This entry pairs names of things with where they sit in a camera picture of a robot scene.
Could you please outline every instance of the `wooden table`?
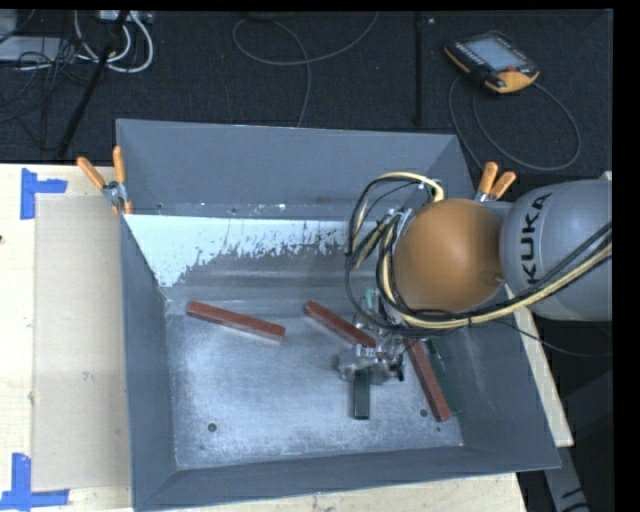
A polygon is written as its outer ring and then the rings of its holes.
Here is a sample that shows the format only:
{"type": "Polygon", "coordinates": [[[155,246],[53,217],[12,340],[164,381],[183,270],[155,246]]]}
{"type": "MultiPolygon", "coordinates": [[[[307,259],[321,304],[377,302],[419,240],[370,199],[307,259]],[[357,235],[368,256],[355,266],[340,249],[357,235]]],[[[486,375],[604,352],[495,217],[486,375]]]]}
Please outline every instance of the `wooden table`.
{"type": "MultiPolygon", "coordinates": [[[[110,181],[111,167],[98,170],[110,181]]],[[[32,490],[70,489],[60,510],[130,509],[118,223],[76,166],[0,164],[0,491],[12,453],[32,459],[32,490]],[[58,178],[20,220],[21,172],[58,178]]],[[[521,329],[537,334],[528,310],[521,329]]],[[[557,446],[573,444],[539,342],[524,337],[557,446]]],[[[200,510],[515,512],[515,474],[314,494],[200,510]]]]}

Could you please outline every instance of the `gray bin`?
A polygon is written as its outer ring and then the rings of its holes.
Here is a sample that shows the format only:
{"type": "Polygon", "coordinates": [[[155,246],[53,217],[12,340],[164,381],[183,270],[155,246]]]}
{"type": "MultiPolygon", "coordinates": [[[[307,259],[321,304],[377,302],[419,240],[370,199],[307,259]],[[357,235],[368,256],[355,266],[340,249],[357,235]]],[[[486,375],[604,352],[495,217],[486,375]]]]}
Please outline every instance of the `gray bin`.
{"type": "MultiPolygon", "coordinates": [[[[116,136],[135,209],[121,251],[137,510],[559,466],[514,329],[443,338],[452,419],[421,414],[408,363],[404,382],[372,386],[362,421],[333,367],[349,345],[302,311],[313,299],[351,319],[344,233],[372,179],[411,170],[473,197],[454,136],[125,119],[116,136]],[[189,300],[287,333],[263,340],[188,317],[189,300]]],[[[354,279],[372,276],[367,262],[354,279]]]]}

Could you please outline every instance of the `cable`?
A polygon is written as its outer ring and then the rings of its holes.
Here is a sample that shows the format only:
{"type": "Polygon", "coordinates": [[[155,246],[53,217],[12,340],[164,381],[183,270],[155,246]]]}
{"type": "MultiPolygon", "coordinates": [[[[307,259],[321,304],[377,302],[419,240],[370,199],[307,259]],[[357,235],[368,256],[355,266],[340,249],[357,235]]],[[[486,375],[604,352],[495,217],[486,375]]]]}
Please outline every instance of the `cable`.
{"type": "MultiPolygon", "coordinates": [[[[349,223],[349,240],[348,247],[349,252],[347,254],[346,272],[349,274],[351,270],[357,268],[372,251],[372,244],[378,245],[379,255],[376,266],[376,284],[381,294],[381,299],[389,304],[400,319],[408,326],[402,332],[409,332],[415,335],[421,335],[428,332],[433,332],[439,329],[457,329],[465,326],[471,326],[477,323],[493,321],[497,318],[509,315],[522,307],[529,306],[538,302],[564,288],[574,280],[582,277],[587,272],[591,271],[597,265],[606,261],[612,255],[612,242],[611,242],[611,222],[603,226],[596,233],[590,236],[582,244],[580,244],[575,250],[571,252],[566,258],[564,258],[559,264],[557,264],[550,272],[548,272],[542,279],[540,279],[535,285],[524,290],[514,298],[505,301],[499,305],[492,305],[485,308],[479,308],[467,313],[451,313],[447,311],[428,310],[428,311],[414,311],[404,304],[401,297],[395,290],[395,284],[393,282],[393,264],[391,260],[391,250],[395,244],[397,237],[397,226],[399,221],[399,213],[395,212],[393,215],[388,214],[383,221],[378,223],[376,228],[372,230],[365,238],[364,241],[358,244],[357,238],[360,233],[360,229],[364,222],[365,211],[367,208],[367,197],[371,191],[382,182],[387,181],[406,181],[414,180],[415,183],[425,183],[432,186],[431,180],[421,177],[420,175],[404,172],[393,172],[379,176],[373,180],[366,188],[363,194],[360,196],[356,203],[349,223]],[[560,277],[556,277],[562,272],[566,271],[570,264],[572,264],[577,258],[583,257],[588,248],[599,240],[599,243],[595,249],[593,249],[577,266],[572,270],[564,273],[560,277]]],[[[433,201],[438,201],[443,198],[442,189],[434,188],[435,194],[433,201]]],[[[372,317],[371,314],[364,312],[359,304],[353,300],[353,295],[350,291],[349,276],[346,276],[345,283],[347,284],[349,297],[352,299],[352,303],[356,305],[359,312],[365,317],[369,318],[375,325],[384,328],[395,329],[396,332],[400,332],[397,325],[391,322],[388,318],[372,317]]]]}
{"type": "Polygon", "coordinates": [[[337,55],[340,55],[341,53],[344,53],[347,50],[353,48],[373,28],[373,25],[375,24],[375,22],[378,19],[379,15],[380,15],[380,12],[379,11],[376,12],[375,15],[373,16],[373,19],[371,20],[371,22],[367,26],[367,28],[365,28],[364,31],[353,42],[349,43],[347,46],[345,46],[343,48],[340,48],[339,50],[336,50],[335,52],[331,52],[331,53],[328,53],[326,55],[321,55],[319,57],[313,57],[311,59],[308,59],[308,58],[305,57],[304,60],[293,60],[293,61],[268,60],[268,59],[262,59],[262,58],[258,57],[257,55],[254,55],[253,53],[248,52],[247,50],[244,49],[244,47],[242,47],[242,45],[240,45],[240,43],[238,42],[237,35],[236,35],[236,32],[238,31],[238,27],[240,27],[240,25],[245,23],[248,18],[242,19],[242,20],[238,21],[238,23],[235,24],[235,26],[233,27],[233,31],[232,31],[232,37],[233,37],[233,42],[236,45],[236,47],[238,48],[238,50],[240,50],[242,53],[244,53],[247,57],[249,57],[249,58],[251,58],[253,60],[256,60],[258,62],[261,62],[262,64],[270,64],[272,66],[300,66],[300,65],[303,65],[303,64],[313,64],[314,62],[320,62],[321,60],[326,60],[326,59],[330,59],[332,57],[336,57],[337,55]]]}
{"type": "MultiPolygon", "coordinates": [[[[458,75],[451,82],[451,85],[449,86],[449,95],[448,95],[449,115],[451,117],[451,121],[453,123],[453,126],[454,126],[454,129],[456,131],[456,134],[457,134],[458,138],[460,139],[460,142],[462,143],[464,148],[469,153],[471,159],[473,160],[473,163],[478,167],[478,169],[482,170],[483,165],[480,163],[478,158],[475,156],[475,154],[471,150],[471,147],[469,146],[468,142],[466,141],[466,139],[462,135],[462,131],[460,130],[460,126],[459,126],[459,124],[458,124],[458,122],[456,120],[455,113],[454,113],[454,110],[453,110],[453,90],[454,90],[456,84],[458,83],[458,81],[460,80],[460,78],[461,78],[461,75],[458,75]]],[[[478,106],[477,106],[478,95],[480,93],[480,89],[476,89],[475,92],[474,92],[474,95],[472,97],[473,113],[474,113],[474,119],[476,121],[476,124],[478,125],[478,128],[480,128],[480,131],[486,137],[488,142],[498,152],[500,152],[503,156],[505,156],[506,158],[512,160],[513,162],[515,162],[515,163],[517,163],[517,164],[519,164],[519,165],[521,165],[523,167],[526,167],[526,168],[529,168],[529,169],[532,169],[532,170],[536,170],[536,171],[549,172],[549,171],[560,171],[562,169],[566,169],[567,167],[572,165],[578,159],[578,157],[580,156],[580,153],[582,151],[582,138],[580,136],[580,130],[578,128],[578,125],[577,125],[575,119],[573,118],[573,116],[571,115],[571,113],[567,110],[567,108],[551,92],[549,92],[547,89],[542,87],[540,84],[537,84],[536,82],[533,82],[531,84],[531,86],[539,89],[542,93],[547,95],[554,103],[556,103],[556,105],[558,105],[560,107],[560,109],[563,111],[563,113],[565,114],[565,116],[567,117],[569,122],[571,123],[571,126],[572,126],[573,131],[574,131],[575,136],[576,136],[576,149],[575,149],[574,154],[571,156],[571,158],[567,162],[565,162],[565,163],[563,163],[561,165],[555,165],[555,166],[535,165],[535,164],[532,164],[530,162],[525,162],[523,160],[518,159],[517,157],[515,157],[511,153],[508,153],[502,147],[500,147],[496,143],[496,141],[491,137],[491,135],[488,133],[488,131],[486,130],[486,128],[484,127],[484,125],[482,124],[482,121],[480,119],[480,115],[478,113],[478,106]]]]}
{"type": "MultiPolygon", "coordinates": [[[[80,25],[78,23],[78,10],[77,9],[73,10],[73,25],[74,25],[74,28],[75,28],[76,36],[81,41],[80,46],[89,54],[88,57],[86,55],[78,55],[78,58],[79,59],[83,59],[83,60],[91,60],[93,62],[97,62],[100,59],[100,57],[86,43],[86,41],[84,40],[84,36],[82,34],[82,31],[80,30],[80,25]]],[[[110,57],[109,59],[107,59],[107,62],[109,62],[109,63],[116,62],[116,61],[126,57],[126,55],[129,53],[129,50],[131,49],[131,34],[129,34],[129,30],[127,29],[126,26],[122,27],[122,31],[124,32],[125,38],[127,40],[125,48],[124,48],[124,50],[122,50],[122,52],[120,52],[120,54],[114,55],[113,57],[110,57]]]]}
{"type": "MultiPolygon", "coordinates": [[[[298,46],[300,47],[300,50],[302,51],[302,55],[304,55],[305,60],[308,60],[307,50],[305,49],[304,45],[302,44],[302,41],[300,41],[300,38],[293,32],[293,30],[291,30],[288,27],[284,26],[279,21],[272,21],[271,23],[273,23],[274,25],[280,27],[282,30],[287,32],[291,37],[293,37],[293,39],[296,41],[296,43],[298,43],[298,46]]],[[[296,126],[298,128],[300,128],[300,126],[302,126],[302,120],[304,119],[304,114],[306,113],[307,105],[309,104],[309,97],[311,96],[311,64],[309,62],[307,62],[306,68],[307,68],[307,90],[306,90],[306,92],[304,94],[304,100],[302,102],[302,109],[300,110],[300,115],[298,116],[298,122],[296,123],[296,126]]]]}
{"type": "MultiPolygon", "coordinates": [[[[147,58],[144,61],[144,63],[141,64],[138,67],[126,68],[126,67],[116,66],[115,64],[113,64],[113,62],[121,60],[125,56],[127,56],[129,51],[130,51],[130,49],[131,49],[131,46],[132,46],[131,35],[129,34],[129,30],[127,29],[126,26],[123,26],[122,30],[123,30],[123,32],[125,34],[126,39],[127,39],[127,43],[126,43],[125,49],[122,52],[120,52],[118,55],[115,55],[113,57],[109,57],[107,59],[107,67],[110,70],[116,71],[118,73],[140,73],[140,72],[146,70],[151,65],[151,63],[153,62],[154,47],[153,47],[153,40],[151,38],[151,34],[147,30],[147,28],[144,26],[144,23],[142,23],[142,21],[140,21],[140,17],[136,13],[129,13],[129,18],[131,20],[133,20],[133,22],[136,24],[138,29],[144,35],[145,42],[146,42],[147,48],[148,48],[148,54],[147,54],[147,58]]],[[[83,35],[82,35],[82,31],[80,30],[80,25],[78,23],[78,11],[77,10],[74,10],[74,27],[75,27],[76,35],[78,36],[78,38],[83,40],[84,38],[83,38],[83,35]]],[[[92,62],[95,62],[95,63],[97,63],[100,60],[98,55],[91,49],[91,47],[86,42],[83,41],[81,43],[81,45],[82,45],[82,48],[89,54],[89,57],[81,55],[81,56],[79,56],[79,58],[82,58],[82,59],[85,59],[85,60],[91,60],[92,62]]]]}
{"type": "Polygon", "coordinates": [[[304,96],[304,100],[302,102],[302,109],[300,111],[300,115],[298,116],[298,122],[296,123],[296,127],[301,127],[302,126],[302,120],[304,119],[304,115],[306,113],[307,110],[307,106],[309,104],[309,97],[311,95],[311,64],[314,62],[319,62],[321,60],[326,60],[326,59],[330,59],[332,57],[335,57],[337,55],[340,55],[341,53],[346,52],[347,50],[351,49],[353,46],[355,46],[356,44],[358,44],[371,30],[371,28],[373,27],[373,25],[375,24],[376,20],[378,19],[378,16],[380,15],[380,12],[376,12],[373,19],[371,20],[371,22],[369,23],[369,25],[367,26],[367,28],[365,28],[365,30],[354,40],[352,41],[350,44],[348,44],[347,46],[340,48],[339,50],[336,50],[335,52],[331,52],[328,53],[326,55],[321,55],[319,57],[314,57],[314,58],[309,58],[309,56],[307,55],[307,51],[304,47],[304,45],[302,44],[302,41],[300,40],[300,38],[293,32],[293,30],[291,30],[290,28],[288,28],[287,26],[283,25],[282,23],[280,23],[279,21],[276,21],[274,19],[266,19],[266,21],[269,21],[270,23],[272,23],[273,25],[276,25],[277,27],[279,27],[280,29],[284,30],[285,32],[287,32],[291,37],[293,37],[293,39],[295,40],[296,44],[298,45],[298,47],[300,48],[300,50],[302,51],[302,55],[304,56],[303,60],[295,60],[295,61],[274,61],[274,60],[268,60],[268,59],[263,59],[261,57],[258,57],[257,55],[254,55],[252,53],[250,53],[249,51],[247,51],[238,41],[238,36],[237,36],[237,32],[238,32],[238,28],[245,23],[247,20],[253,20],[253,21],[264,21],[264,20],[255,20],[253,18],[244,18],[241,19],[240,21],[238,21],[234,27],[233,30],[231,32],[232,35],[232,39],[233,39],[233,43],[235,44],[236,48],[238,48],[238,50],[240,50],[245,56],[249,57],[250,59],[253,59],[257,62],[260,62],[262,64],[268,64],[271,66],[301,66],[304,65],[306,66],[307,69],[307,86],[306,86],[306,92],[305,92],[305,96],[304,96]]]}
{"type": "Polygon", "coordinates": [[[510,153],[507,153],[504,149],[502,149],[500,146],[498,146],[498,144],[495,142],[495,140],[489,135],[489,133],[487,132],[487,130],[485,129],[484,125],[482,124],[482,122],[480,121],[480,116],[478,114],[478,107],[477,107],[477,98],[478,98],[478,91],[476,91],[476,93],[473,95],[473,113],[475,115],[475,119],[476,119],[476,123],[478,123],[478,127],[480,128],[480,130],[482,131],[482,133],[484,134],[484,136],[487,138],[487,140],[489,141],[489,143],[496,148],[496,150],[498,150],[500,153],[502,153],[504,156],[506,156],[507,158],[513,160],[514,162],[516,162],[517,164],[520,164],[524,167],[528,167],[529,169],[533,169],[535,171],[560,171],[562,169],[566,169],[567,167],[569,167],[571,164],[573,164],[577,159],[578,156],[580,156],[580,151],[582,149],[582,140],[580,138],[580,130],[578,129],[578,125],[576,124],[575,119],[573,118],[573,116],[569,113],[569,111],[566,109],[566,107],[560,102],[560,100],[558,98],[556,98],[553,94],[551,94],[547,89],[545,89],[544,87],[542,87],[540,84],[533,82],[531,84],[533,87],[539,89],[540,91],[542,91],[544,94],[546,94],[549,98],[551,98],[551,100],[553,102],[556,103],[556,105],[558,105],[560,107],[560,109],[564,112],[564,114],[566,115],[567,119],[569,120],[569,122],[571,123],[571,126],[573,127],[573,131],[576,135],[576,150],[573,154],[573,156],[564,164],[562,165],[555,165],[555,166],[541,166],[541,165],[534,165],[532,163],[529,162],[524,162],[522,160],[519,160],[518,158],[516,158],[515,156],[513,156],[510,153]]]}
{"type": "Polygon", "coordinates": [[[555,350],[556,352],[560,352],[562,354],[566,354],[568,356],[572,356],[572,357],[585,357],[585,358],[594,358],[594,359],[598,359],[598,358],[606,358],[606,357],[612,357],[613,356],[613,352],[602,352],[600,354],[590,354],[587,352],[574,352],[572,350],[567,350],[561,347],[558,347],[556,345],[553,345],[552,343],[549,343],[548,341],[543,340],[542,338],[539,338],[538,336],[534,336],[531,333],[528,333],[527,331],[524,331],[522,329],[520,329],[519,327],[516,327],[515,325],[505,321],[505,320],[493,320],[496,323],[499,324],[503,324],[506,325],[508,327],[511,327],[512,329],[515,329],[516,331],[518,331],[520,334],[524,334],[525,336],[528,336],[529,338],[539,341],[540,343],[542,343],[545,347],[549,347],[551,350],[555,350]]]}
{"type": "Polygon", "coordinates": [[[29,23],[29,20],[33,18],[36,10],[37,9],[31,9],[31,12],[27,15],[27,18],[22,23],[20,23],[19,26],[14,27],[13,30],[10,30],[6,34],[0,36],[0,44],[4,43],[7,39],[13,37],[17,32],[20,32],[24,27],[26,27],[27,23],[29,23]]]}

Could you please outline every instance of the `blue tape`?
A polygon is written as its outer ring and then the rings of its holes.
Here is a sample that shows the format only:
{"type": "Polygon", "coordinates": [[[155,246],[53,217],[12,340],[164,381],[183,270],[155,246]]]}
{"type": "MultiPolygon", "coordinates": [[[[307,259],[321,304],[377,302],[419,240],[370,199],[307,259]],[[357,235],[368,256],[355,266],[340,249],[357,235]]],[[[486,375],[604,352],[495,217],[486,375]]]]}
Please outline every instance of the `blue tape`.
{"type": "Polygon", "coordinates": [[[31,458],[21,453],[11,456],[11,490],[3,491],[0,510],[21,510],[29,512],[32,507],[52,507],[66,505],[69,490],[52,492],[31,492],[31,458]]]}
{"type": "Polygon", "coordinates": [[[36,194],[62,194],[67,190],[65,180],[38,181],[38,175],[26,167],[22,168],[22,190],[20,197],[20,218],[33,219],[36,216],[36,194]]]}

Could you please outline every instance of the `black carpet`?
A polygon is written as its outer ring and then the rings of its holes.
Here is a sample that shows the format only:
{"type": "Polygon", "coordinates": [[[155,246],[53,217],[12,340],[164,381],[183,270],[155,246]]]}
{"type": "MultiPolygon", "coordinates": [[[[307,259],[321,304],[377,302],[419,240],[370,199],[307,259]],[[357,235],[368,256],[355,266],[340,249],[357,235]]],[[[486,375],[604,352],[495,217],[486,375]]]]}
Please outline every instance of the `black carpet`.
{"type": "MultiPolygon", "coordinates": [[[[19,34],[58,37],[77,47],[73,11],[36,10],[28,18],[30,11],[20,11],[26,23],[19,34]]],[[[413,11],[292,11],[272,21],[255,18],[274,13],[249,14],[155,11],[145,25],[153,41],[151,65],[138,73],[106,69],[64,155],[63,136],[95,64],[61,59],[22,71],[16,62],[0,63],[0,161],[73,163],[84,155],[110,165],[118,118],[429,133],[456,133],[455,119],[476,184],[477,162],[495,160],[518,174],[508,201],[612,168],[613,10],[430,11],[421,17],[413,11]],[[422,33],[419,105],[416,27],[422,33]],[[444,41],[489,30],[506,34],[538,63],[536,86],[499,96],[458,79],[444,41]],[[313,62],[283,64],[305,60],[313,62]]],[[[97,22],[95,11],[77,15],[85,42],[99,52],[110,25],[97,22]]],[[[127,26],[132,49],[113,63],[122,68],[140,66],[149,56],[143,33],[127,26]]],[[[120,38],[118,48],[123,43],[120,38]]],[[[574,329],[539,320],[544,337],[573,347],[574,329]]],[[[610,350],[606,329],[585,328],[591,341],[580,350],[610,350]]],[[[611,368],[611,358],[547,351],[563,397],[611,368]]],[[[613,510],[612,420],[594,436],[594,442],[577,443],[574,458],[591,510],[613,510]]],[[[523,474],[521,485],[530,511],[543,512],[551,503],[539,476],[523,474]]]]}

